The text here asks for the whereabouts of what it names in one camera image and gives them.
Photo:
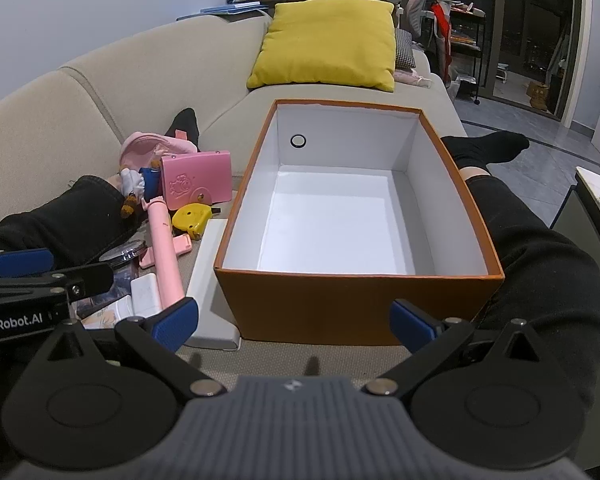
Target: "transparent lid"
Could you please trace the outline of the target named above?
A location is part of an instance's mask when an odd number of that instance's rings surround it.
[[[104,253],[99,260],[107,262],[112,268],[118,268],[131,262],[146,250],[144,240],[129,240],[118,247]]]

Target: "yellow pillow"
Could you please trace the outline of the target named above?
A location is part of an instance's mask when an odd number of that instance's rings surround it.
[[[393,92],[393,11],[379,0],[277,4],[247,87],[329,83]]]

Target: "beige sofa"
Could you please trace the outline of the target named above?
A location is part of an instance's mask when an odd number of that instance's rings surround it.
[[[0,219],[62,193],[83,174],[118,171],[121,142],[165,132],[177,112],[196,111],[202,150],[229,150],[242,176],[276,98],[323,98],[422,108],[440,136],[465,136],[439,77],[415,52],[432,88],[395,92],[303,84],[248,91],[246,80],[269,18],[229,23],[199,16],[104,46],[40,76],[0,101]],[[181,259],[185,286],[194,255]],[[238,352],[181,351],[232,386],[243,374],[344,374],[357,384],[403,359],[401,347],[343,348],[243,342]]]

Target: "gray ribbed plastic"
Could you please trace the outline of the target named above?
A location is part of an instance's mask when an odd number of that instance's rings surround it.
[[[459,462],[418,433],[397,399],[363,394],[346,378],[241,377],[230,394],[189,402],[169,436],[132,462],[82,473],[23,463],[8,478],[586,480],[587,476],[567,459],[523,472],[490,471]]]

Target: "pink card holder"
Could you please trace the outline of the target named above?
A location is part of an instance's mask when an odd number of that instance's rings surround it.
[[[231,155],[227,151],[162,158],[162,195],[171,211],[194,202],[228,202],[231,184]]]

